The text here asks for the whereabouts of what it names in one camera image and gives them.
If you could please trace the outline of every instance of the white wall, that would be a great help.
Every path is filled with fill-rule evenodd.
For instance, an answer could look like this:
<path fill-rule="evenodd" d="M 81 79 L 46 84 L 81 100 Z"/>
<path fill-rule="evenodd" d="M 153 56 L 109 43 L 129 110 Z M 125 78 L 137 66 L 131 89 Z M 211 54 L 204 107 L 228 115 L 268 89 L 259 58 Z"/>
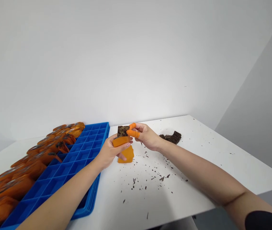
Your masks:
<path fill-rule="evenodd" d="M 272 167 L 272 37 L 216 131 Z"/>
<path fill-rule="evenodd" d="M 271 35 L 270 0 L 0 1 L 0 136 L 183 114 L 215 128 Z"/>

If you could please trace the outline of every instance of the blue plastic tray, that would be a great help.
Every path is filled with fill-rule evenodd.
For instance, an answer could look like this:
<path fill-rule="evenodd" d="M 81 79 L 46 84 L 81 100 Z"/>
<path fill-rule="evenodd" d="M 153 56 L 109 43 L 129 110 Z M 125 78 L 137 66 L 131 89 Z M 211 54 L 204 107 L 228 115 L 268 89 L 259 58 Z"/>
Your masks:
<path fill-rule="evenodd" d="M 86 125 L 75 144 L 68 145 L 70 152 L 67 154 L 59 152 L 58 156 L 63 162 L 60 163 L 54 159 L 48 165 L 0 229 L 16 229 L 63 184 L 88 165 L 98 155 L 105 139 L 108 137 L 109 131 L 110 126 L 108 122 Z M 99 179 L 100 175 L 98 175 L 87 191 L 71 220 L 88 216 L 93 211 Z"/>

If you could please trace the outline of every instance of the white table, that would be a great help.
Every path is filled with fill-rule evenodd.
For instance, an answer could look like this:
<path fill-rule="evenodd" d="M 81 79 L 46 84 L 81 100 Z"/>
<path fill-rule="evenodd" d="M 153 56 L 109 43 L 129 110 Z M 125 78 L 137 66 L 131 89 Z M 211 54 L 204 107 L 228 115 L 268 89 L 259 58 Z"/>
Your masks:
<path fill-rule="evenodd" d="M 144 123 L 157 134 L 180 132 L 179 146 L 221 167 L 255 194 L 272 190 L 272 168 L 193 117 Z M 116 132 L 117 126 L 110 128 L 110 135 Z M 40 139 L 17 141 L 1 151 L 0 173 Z M 148 150 L 139 142 L 134 142 L 132 147 L 133 162 L 118 164 L 115 159 L 101 173 L 92 214 L 71 221 L 68 229 L 143 230 L 216 207 L 190 181 L 186 182 L 187 178 L 160 153 Z M 163 182 L 159 180 L 160 175 L 165 176 Z"/>

